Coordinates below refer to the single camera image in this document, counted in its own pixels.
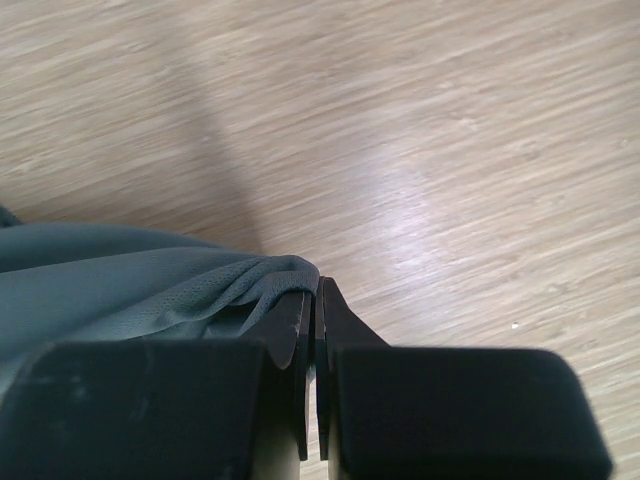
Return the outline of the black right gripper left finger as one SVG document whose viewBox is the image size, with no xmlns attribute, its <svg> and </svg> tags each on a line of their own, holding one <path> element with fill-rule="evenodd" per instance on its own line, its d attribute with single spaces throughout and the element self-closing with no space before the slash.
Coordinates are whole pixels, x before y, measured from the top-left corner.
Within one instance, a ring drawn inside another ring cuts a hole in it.
<svg viewBox="0 0 640 480">
<path fill-rule="evenodd" d="M 236 339 L 59 343 L 1 407 L 5 479 L 296 479 L 307 458 L 310 297 Z"/>
</svg>

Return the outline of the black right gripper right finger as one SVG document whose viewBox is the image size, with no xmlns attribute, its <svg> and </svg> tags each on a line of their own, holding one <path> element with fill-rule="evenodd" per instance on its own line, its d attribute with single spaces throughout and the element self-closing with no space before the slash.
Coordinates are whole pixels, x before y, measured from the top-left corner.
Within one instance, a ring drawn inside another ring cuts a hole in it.
<svg viewBox="0 0 640 480">
<path fill-rule="evenodd" d="M 607 479 L 613 462 L 559 355 L 387 344 L 321 279 L 320 457 L 333 479 Z"/>
</svg>

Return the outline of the dark grey t-shirt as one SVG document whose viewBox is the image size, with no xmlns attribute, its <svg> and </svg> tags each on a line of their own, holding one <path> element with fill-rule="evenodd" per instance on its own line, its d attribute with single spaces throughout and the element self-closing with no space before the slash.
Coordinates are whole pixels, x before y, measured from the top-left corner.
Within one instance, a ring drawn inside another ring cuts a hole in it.
<svg viewBox="0 0 640 480">
<path fill-rule="evenodd" d="M 118 225 L 1 214 L 1 384 L 59 341 L 234 338 L 290 291 L 314 292 L 297 256 L 242 253 Z"/>
</svg>

